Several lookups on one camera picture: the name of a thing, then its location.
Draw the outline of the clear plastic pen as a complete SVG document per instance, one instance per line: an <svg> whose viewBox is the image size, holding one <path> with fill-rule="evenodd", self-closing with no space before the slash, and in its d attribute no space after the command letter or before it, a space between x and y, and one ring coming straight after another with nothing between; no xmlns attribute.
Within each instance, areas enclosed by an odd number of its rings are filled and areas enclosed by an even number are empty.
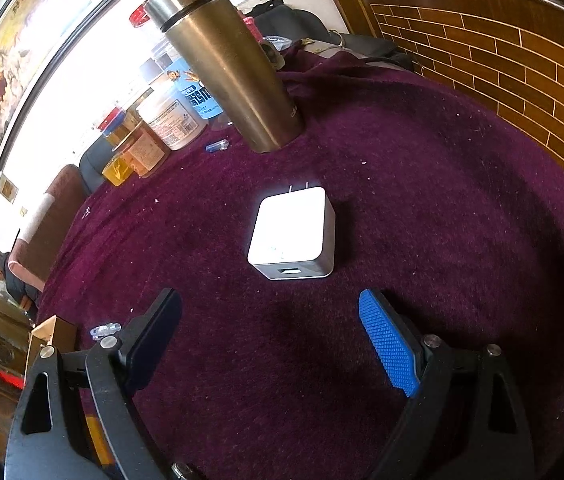
<svg viewBox="0 0 564 480"><path fill-rule="evenodd" d="M100 341L106 337L114 336L120 332L122 326L117 322L109 322L103 325L99 325L91 328L90 335L94 341Z"/></svg>

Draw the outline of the small white charger cube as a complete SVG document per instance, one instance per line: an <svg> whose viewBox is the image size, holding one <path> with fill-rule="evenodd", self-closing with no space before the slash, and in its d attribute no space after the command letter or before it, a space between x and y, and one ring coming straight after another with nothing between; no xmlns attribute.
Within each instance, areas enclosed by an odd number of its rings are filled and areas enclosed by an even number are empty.
<svg viewBox="0 0 564 480"><path fill-rule="evenodd" d="M247 261L270 281L326 278L335 266L335 211L321 186L259 205Z"/></svg>

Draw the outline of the maroon table cloth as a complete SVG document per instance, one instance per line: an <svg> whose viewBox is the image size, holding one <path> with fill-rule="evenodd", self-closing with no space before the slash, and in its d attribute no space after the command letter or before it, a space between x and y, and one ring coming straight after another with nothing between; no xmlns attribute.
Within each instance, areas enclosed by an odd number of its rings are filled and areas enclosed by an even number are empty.
<svg viewBox="0 0 564 480"><path fill-rule="evenodd" d="M402 70L290 50L305 132L270 154L234 130L79 209L42 316L88 331L175 289L183 316L135 399L167 460L211 479L359 479L404 404L359 321L367 288L422 330L498 344L536 469L564 450L564 170L494 112ZM264 198L321 186L326 278L270 281L247 261Z"/></svg>

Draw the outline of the brown glass jar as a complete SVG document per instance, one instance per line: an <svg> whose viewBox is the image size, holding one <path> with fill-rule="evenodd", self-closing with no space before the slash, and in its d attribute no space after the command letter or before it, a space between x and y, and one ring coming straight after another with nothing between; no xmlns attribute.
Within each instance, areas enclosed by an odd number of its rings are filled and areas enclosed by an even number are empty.
<svg viewBox="0 0 564 480"><path fill-rule="evenodd" d="M134 112L119 106L98 126L112 152L140 178L150 177L166 161L170 151L163 140Z"/></svg>

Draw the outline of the small blue clip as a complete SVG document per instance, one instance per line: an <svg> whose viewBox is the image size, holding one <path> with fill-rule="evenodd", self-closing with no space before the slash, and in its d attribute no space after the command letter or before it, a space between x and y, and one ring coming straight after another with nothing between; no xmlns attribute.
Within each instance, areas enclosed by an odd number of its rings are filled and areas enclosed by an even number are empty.
<svg viewBox="0 0 564 480"><path fill-rule="evenodd" d="M207 153L216 153L216 152L221 152L221 151L225 151L229 148L230 146L230 142L227 139L222 139L219 140L217 142L213 142L211 144L208 144L205 146L205 151Z"/></svg>

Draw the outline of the white plastic jar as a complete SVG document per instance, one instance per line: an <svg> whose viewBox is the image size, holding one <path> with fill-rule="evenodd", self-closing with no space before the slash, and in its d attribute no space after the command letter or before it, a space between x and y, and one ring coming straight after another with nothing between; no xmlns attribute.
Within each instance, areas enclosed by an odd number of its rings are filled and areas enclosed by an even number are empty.
<svg viewBox="0 0 564 480"><path fill-rule="evenodd" d="M137 113L171 151L193 142L208 126L175 87L156 87L137 107Z"/></svg>

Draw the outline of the wooden sideboard cabinet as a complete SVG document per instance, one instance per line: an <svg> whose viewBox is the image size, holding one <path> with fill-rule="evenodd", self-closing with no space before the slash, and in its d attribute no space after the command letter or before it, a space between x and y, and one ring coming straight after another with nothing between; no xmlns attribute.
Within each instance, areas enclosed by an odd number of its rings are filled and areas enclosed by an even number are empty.
<svg viewBox="0 0 564 480"><path fill-rule="evenodd" d="M393 41L564 169L564 6L550 0L334 0L351 32Z"/></svg>

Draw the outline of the blue labelled canister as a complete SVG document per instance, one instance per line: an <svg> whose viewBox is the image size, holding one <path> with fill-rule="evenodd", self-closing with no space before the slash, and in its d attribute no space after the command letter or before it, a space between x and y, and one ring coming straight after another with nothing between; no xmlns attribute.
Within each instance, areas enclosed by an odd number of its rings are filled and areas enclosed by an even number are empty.
<svg viewBox="0 0 564 480"><path fill-rule="evenodd" d="M229 116L225 114L193 68L167 39L161 40L153 47L152 57L160 70L175 85L175 89L190 102L201 118L209 122L212 129L219 130L232 125Z"/></svg>

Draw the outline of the bronze thermos flask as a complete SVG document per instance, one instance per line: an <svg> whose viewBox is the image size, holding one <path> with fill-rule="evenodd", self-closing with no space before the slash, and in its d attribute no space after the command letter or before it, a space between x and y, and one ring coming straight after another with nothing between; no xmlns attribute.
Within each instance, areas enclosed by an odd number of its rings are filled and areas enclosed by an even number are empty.
<svg viewBox="0 0 564 480"><path fill-rule="evenodd" d="M230 0L147 0L145 11L253 151L301 135L295 103Z"/></svg>

